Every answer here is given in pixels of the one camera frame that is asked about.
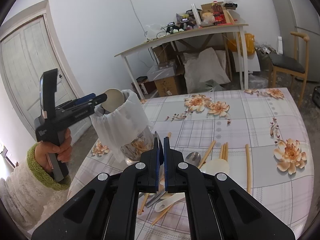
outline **hand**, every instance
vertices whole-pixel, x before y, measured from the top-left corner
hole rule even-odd
[[[68,128],[65,133],[65,140],[60,146],[56,146],[51,142],[39,142],[35,150],[36,162],[47,172],[51,173],[52,168],[48,161],[48,153],[58,153],[58,161],[68,162],[71,157],[71,131]]]

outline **yellow plastic bag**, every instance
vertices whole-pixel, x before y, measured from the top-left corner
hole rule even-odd
[[[240,33],[238,33],[238,37],[239,37],[239,43],[240,43],[240,52],[241,52],[241,56],[243,56],[243,51],[242,51],[242,44],[241,44],[241,37],[240,37]],[[245,37],[245,44],[247,46],[247,55],[250,56],[252,54],[254,54],[255,49],[254,49],[254,35],[252,35],[251,33],[246,33],[244,34]],[[237,52],[237,42],[236,40],[228,40],[228,48],[232,51],[232,52]]]

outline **green cuff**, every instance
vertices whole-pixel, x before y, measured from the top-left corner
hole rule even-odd
[[[70,176],[66,176],[60,183],[56,182],[53,178],[50,177],[48,173],[44,171],[44,169],[36,162],[35,159],[35,150],[36,143],[33,145],[27,152],[27,164],[32,174],[46,187],[52,188],[53,190],[65,190],[70,187],[71,178]]]

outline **wooden chair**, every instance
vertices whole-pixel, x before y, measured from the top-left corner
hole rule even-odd
[[[310,41],[310,38],[305,33],[290,32],[290,34],[294,36],[294,58],[278,55],[278,54],[269,54],[269,57],[271,59],[272,66],[273,66],[273,69],[269,69],[269,87],[271,86],[271,72],[273,72],[272,87],[276,86],[277,72],[284,72],[292,76],[290,92],[292,91],[292,88],[293,88],[294,78],[296,76],[303,78],[302,89],[301,89],[301,93],[298,101],[298,107],[300,107],[302,103],[304,90],[306,88],[306,83],[307,83],[308,68],[309,68],[309,43],[308,42]],[[306,42],[305,68],[303,68],[303,66],[297,61],[298,37],[303,38],[303,40]]]

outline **wooden door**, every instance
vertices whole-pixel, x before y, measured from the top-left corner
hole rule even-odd
[[[1,43],[5,79],[20,113],[34,133],[34,119],[40,115],[40,77],[44,71],[58,68],[56,106],[75,99],[52,49],[44,18],[38,17],[21,26]],[[86,118],[70,127],[73,142],[91,125]]]

